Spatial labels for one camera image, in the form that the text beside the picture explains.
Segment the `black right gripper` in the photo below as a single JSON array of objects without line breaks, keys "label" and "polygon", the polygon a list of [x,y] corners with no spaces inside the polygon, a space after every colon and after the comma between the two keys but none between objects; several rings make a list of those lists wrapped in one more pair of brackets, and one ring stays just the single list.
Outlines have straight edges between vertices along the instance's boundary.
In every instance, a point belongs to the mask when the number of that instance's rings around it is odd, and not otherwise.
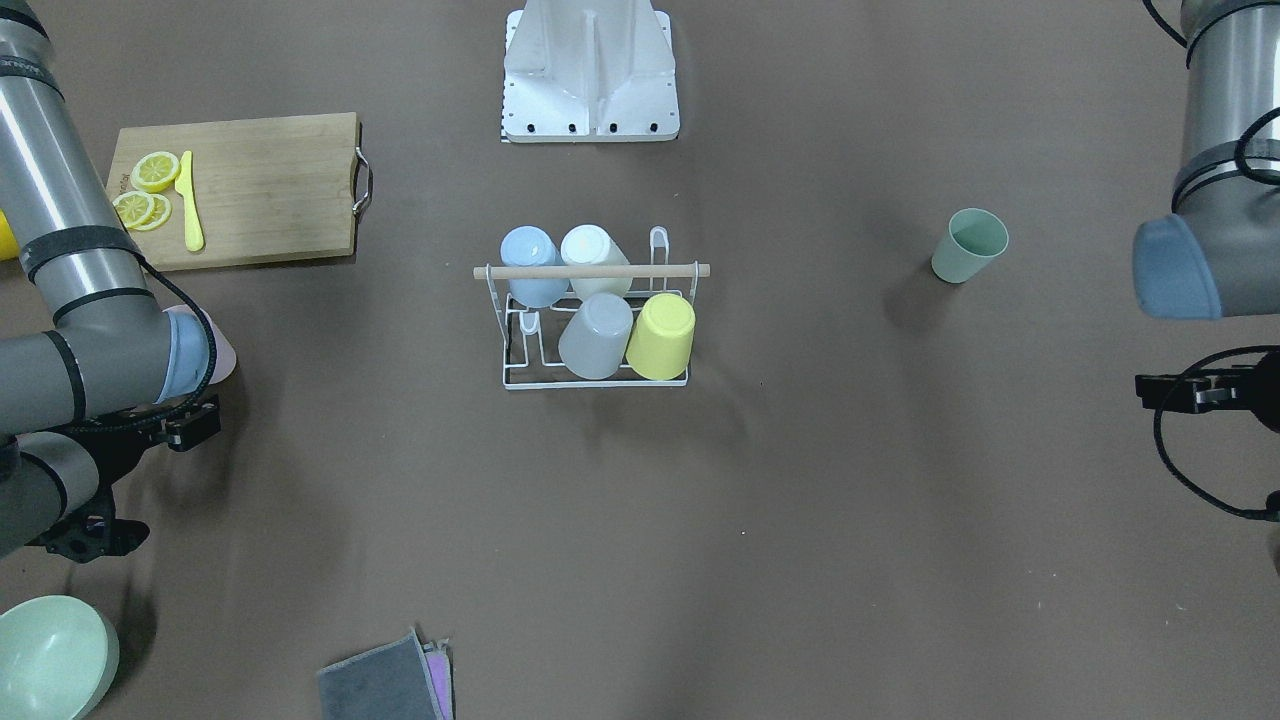
[{"label": "black right gripper", "polygon": [[116,515],[114,484],[131,474],[151,448],[187,452],[220,430],[220,397],[210,395],[192,409],[147,420],[138,429],[44,432],[28,450],[28,462],[54,480],[61,510],[50,528],[28,538],[28,546],[79,564],[134,552],[148,538],[150,528]]}]

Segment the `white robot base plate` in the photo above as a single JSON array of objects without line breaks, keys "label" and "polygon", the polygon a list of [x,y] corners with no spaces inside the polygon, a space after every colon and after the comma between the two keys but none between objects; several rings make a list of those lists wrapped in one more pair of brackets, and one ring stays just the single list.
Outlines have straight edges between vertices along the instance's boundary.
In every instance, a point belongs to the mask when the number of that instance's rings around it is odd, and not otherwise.
[{"label": "white robot base plate", "polygon": [[506,142],[680,135],[672,22],[649,1],[527,1],[506,17],[503,69]]}]

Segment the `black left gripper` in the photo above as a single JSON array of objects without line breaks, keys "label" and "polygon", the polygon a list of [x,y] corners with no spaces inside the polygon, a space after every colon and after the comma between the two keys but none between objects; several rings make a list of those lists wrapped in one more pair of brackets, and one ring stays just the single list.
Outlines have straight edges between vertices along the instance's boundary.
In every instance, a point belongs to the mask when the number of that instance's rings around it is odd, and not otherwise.
[{"label": "black left gripper", "polygon": [[1201,415],[1247,411],[1279,432],[1279,350],[1230,348],[1178,374],[1139,374],[1135,396],[1152,411]]}]

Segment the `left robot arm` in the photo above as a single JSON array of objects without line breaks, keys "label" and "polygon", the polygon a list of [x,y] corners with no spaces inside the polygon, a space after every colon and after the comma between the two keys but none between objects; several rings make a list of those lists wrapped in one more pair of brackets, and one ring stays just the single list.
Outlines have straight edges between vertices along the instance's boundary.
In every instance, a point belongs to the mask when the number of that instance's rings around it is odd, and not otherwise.
[{"label": "left robot arm", "polygon": [[1279,309],[1275,1],[1184,1],[1188,72],[1181,168],[1170,213],[1132,252],[1149,316],[1217,320]]}]

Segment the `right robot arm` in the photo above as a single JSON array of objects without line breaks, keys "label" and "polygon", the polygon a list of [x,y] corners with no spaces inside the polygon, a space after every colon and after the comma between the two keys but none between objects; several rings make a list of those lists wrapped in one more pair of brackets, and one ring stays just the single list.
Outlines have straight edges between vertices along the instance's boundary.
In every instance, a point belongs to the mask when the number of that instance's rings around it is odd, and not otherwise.
[{"label": "right robot arm", "polygon": [[26,1],[1,10],[3,214],[50,331],[3,341],[3,552],[123,557],[150,529],[113,487],[142,456],[221,429],[218,334],[127,233],[67,109]]}]

